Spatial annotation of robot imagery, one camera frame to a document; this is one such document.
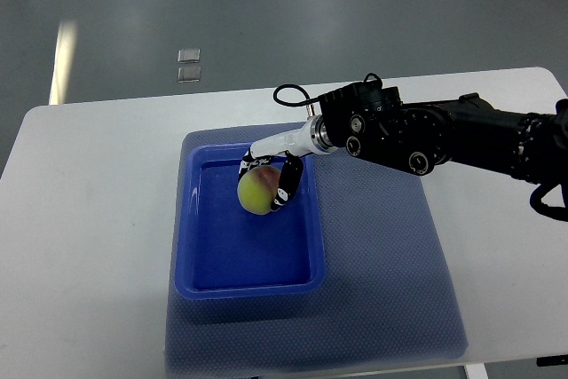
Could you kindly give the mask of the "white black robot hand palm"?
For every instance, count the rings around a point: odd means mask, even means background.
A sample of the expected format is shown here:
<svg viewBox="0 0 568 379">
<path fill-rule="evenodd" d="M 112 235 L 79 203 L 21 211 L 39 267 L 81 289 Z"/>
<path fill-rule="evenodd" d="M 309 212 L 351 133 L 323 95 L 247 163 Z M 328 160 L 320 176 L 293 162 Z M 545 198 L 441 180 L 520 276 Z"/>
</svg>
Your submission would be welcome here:
<svg viewBox="0 0 568 379">
<path fill-rule="evenodd" d="M 309 118 L 299 129 L 285 131 L 254 142 L 248 153 L 253 159 L 291 154 L 303 157 L 307 154 L 331 153 L 331 142 L 322 118 Z"/>
</svg>

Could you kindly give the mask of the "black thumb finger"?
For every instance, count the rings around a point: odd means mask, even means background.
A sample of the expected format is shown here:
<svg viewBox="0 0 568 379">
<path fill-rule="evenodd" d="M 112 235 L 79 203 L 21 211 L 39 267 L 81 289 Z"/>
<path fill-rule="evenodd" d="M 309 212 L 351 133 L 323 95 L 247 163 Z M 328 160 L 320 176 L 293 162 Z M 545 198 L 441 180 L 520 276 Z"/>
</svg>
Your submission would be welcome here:
<svg viewBox="0 0 568 379">
<path fill-rule="evenodd" d="M 304 163 L 300 157 L 286 152 L 285 158 L 280 170 L 276 195 L 271 203 L 272 212 L 281 209 L 295 197 L 304 171 Z"/>
</svg>

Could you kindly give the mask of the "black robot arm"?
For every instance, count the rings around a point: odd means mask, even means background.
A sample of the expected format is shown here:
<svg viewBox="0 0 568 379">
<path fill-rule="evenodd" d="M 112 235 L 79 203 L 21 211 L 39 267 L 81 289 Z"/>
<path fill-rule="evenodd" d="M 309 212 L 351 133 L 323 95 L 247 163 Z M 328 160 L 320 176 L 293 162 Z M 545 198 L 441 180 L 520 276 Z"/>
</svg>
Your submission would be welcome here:
<svg viewBox="0 0 568 379">
<path fill-rule="evenodd" d="M 536 186 L 529 204 L 538 214 L 567 219 L 566 206 L 546 204 L 555 188 L 567 193 L 567 101 L 554 114 L 501 111 L 470 93 L 455 100 L 403 103 L 398 88 L 384 87 L 374 73 L 300 106 L 320 106 L 306 123 L 254 142 L 241 160 L 239 175 L 284 158 L 270 209 L 285 206 L 296 194 L 308 154 L 332 154 L 339 148 L 357 159 L 416 176 L 438 165 L 457 162 Z"/>
</svg>

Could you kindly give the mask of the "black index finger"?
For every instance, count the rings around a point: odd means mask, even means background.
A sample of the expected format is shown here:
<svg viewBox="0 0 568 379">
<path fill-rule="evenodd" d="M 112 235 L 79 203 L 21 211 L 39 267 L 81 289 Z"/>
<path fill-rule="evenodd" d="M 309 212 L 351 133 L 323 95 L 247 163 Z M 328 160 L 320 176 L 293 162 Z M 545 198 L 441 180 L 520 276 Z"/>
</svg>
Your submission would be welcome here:
<svg viewBox="0 0 568 379">
<path fill-rule="evenodd" d="M 241 159 L 238 178 L 243 178 L 250 170 L 259 166 L 268 165 L 271 162 L 272 157 L 270 155 L 256 158 L 250 151 L 247 151 Z"/>
</svg>

